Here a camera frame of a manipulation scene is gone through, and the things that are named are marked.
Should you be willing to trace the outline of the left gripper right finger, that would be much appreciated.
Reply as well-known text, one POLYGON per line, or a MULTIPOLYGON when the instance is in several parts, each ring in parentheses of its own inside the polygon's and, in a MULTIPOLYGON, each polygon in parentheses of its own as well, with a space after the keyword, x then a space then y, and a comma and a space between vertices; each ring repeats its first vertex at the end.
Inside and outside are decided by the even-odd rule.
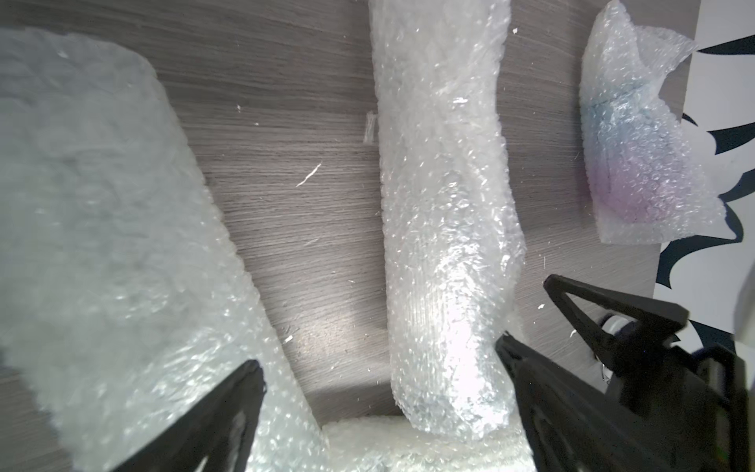
POLYGON ((639 416, 510 334, 495 351, 539 471, 667 469, 664 441, 639 416))

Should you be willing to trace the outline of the bubble wrap around vase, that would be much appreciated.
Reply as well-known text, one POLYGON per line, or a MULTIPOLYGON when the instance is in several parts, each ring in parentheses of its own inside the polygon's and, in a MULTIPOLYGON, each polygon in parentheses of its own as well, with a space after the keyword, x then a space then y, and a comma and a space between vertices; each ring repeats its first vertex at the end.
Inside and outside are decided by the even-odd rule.
POLYGON ((511 7, 369 9, 393 395, 416 429, 479 440, 515 409, 494 350, 526 254, 497 113, 511 7))

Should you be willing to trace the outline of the bubble-wrapped roll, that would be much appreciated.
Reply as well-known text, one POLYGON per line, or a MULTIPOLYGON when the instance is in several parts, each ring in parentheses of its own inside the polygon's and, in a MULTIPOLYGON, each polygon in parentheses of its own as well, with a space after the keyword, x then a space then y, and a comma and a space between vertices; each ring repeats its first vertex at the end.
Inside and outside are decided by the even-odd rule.
POLYGON ((79 471, 113 469, 250 359, 267 394, 247 469, 328 469, 165 89, 117 44, 1 33, 1 345, 79 471))

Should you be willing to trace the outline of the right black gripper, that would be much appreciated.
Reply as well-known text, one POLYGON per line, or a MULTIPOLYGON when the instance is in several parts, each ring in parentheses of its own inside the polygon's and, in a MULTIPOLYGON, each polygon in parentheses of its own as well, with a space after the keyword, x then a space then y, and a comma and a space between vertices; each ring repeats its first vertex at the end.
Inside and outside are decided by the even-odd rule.
POLYGON ((611 373, 603 470, 753 470, 745 363, 719 342, 682 347, 688 310, 562 275, 544 289, 611 373), (577 299, 620 318, 600 325, 577 299))

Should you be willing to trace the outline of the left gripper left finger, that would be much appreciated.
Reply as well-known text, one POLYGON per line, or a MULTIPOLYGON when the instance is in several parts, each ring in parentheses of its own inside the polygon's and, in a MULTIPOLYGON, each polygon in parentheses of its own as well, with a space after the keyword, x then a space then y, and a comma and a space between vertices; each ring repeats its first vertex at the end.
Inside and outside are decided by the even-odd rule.
POLYGON ((244 471, 267 392, 256 360, 239 366, 118 471, 244 471))

